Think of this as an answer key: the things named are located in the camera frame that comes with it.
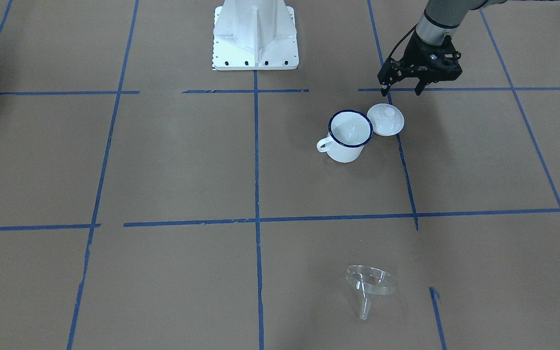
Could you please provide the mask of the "white ceramic lid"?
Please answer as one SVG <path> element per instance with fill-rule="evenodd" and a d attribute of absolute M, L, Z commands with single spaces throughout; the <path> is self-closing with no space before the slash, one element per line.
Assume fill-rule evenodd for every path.
<path fill-rule="evenodd" d="M 405 125 L 401 111 L 391 104 L 376 104 L 366 113 L 373 132 L 382 137 L 397 135 Z"/>

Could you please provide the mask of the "clear plastic funnel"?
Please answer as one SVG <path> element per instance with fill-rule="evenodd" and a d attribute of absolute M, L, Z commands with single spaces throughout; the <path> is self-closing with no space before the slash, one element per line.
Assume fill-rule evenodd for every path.
<path fill-rule="evenodd" d="M 345 279 L 358 298 L 358 317 L 367 320 L 373 300 L 395 294 L 398 279 L 379 268 L 352 264 L 346 269 Z"/>

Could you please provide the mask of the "white enamel mug blue rim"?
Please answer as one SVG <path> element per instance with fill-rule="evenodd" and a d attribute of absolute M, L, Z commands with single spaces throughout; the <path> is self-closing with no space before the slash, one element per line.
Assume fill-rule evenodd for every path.
<path fill-rule="evenodd" d="M 373 126 L 365 114 L 342 109 L 330 118 L 328 135 L 317 142 L 317 150 L 336 162 L 352 162 L 359 157 L 372 135 Z"/>

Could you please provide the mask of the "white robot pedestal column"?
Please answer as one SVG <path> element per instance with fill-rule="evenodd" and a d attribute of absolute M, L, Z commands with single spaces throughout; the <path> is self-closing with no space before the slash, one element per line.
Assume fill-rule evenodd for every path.
<path fill-rule="evenodd" d="M 214 70 L 299 66 L 295 11 L 284 0 L 225 0 L 215 8 L 213 35 Z"/>

